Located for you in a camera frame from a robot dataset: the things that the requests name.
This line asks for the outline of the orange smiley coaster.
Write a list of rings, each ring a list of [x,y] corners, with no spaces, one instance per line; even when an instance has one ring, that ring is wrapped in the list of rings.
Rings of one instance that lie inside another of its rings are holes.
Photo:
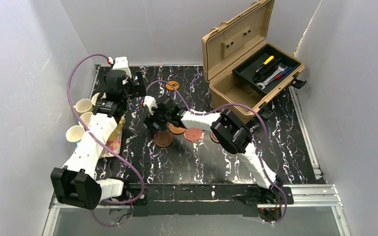
[[[180,87],[180,84],[179,82],[175,81],[175,80],[170,80],[168,81],[166,84],[165,84],[165,87],[168,89],[168,90],[178,90],[179,87]]]

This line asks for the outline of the dark brown coaster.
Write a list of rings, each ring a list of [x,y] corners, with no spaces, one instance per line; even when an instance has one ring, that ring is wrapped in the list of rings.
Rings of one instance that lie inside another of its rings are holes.
[[[173,142],[173,135],[170,131],[160,131],[154,135],[155,144],[160,148],[165,148]]]

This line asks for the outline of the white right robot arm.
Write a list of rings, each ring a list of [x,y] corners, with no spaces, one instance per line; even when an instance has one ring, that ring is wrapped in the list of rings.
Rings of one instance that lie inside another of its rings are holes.
[[[158,133],[167,124],[211,132],[226,152],[235,154],[244,163],[256,184],[264,189],[265,201],[287,199],[280,177],[256,154],[250,129],[231,110],[218,113],[180,108],[168,96],[160,99],[145,96],[142,106],[149,112],[143,123],[151,133]]]

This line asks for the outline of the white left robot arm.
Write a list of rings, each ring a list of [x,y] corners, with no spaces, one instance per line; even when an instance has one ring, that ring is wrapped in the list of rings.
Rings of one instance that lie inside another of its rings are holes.
[[[110,198],[123,195],[124,181],[119,178],[96,180],[95,168],[109,137],[118,126],[116,118],[126,111],[129,99],[146,94],[141,71],[132,76],[129,69],[110,70],[103,78],[105,90],[100,99],[84,98],[72,105],[79,124],[70,127],[66,139],[77,147],[61,168],[51,172],[56,199],[61,204],[93,210]]]

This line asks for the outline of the dark walnut coaster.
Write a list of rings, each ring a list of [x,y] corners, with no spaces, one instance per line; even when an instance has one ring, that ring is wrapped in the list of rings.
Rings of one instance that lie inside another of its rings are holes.
[[[213,132],[210,132],[210,138],[211,138],[211,140],[213,142],[218,143],[218,144],[220,143],[219,140],[217,139],[217,137],[214,135]]]

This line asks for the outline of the red coaster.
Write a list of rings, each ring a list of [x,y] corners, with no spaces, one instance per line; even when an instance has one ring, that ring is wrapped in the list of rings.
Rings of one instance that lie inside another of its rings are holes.
[[[195,142],[203,136],[203,131],[198,128],[188,128],[184,131],[185,138],[190,142]]]

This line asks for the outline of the orange wooden coaster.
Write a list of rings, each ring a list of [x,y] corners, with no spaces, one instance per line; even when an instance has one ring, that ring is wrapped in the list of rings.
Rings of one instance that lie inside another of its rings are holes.
[[[176,127],[176,126],[174,126],[172,123],[169,123],[169,124],[168,124],[168,128],[169,128],[169,131],[170,131],[172,134],[175,134],[175,135],[183,134],[183,133],[186,131],[186,128]]]

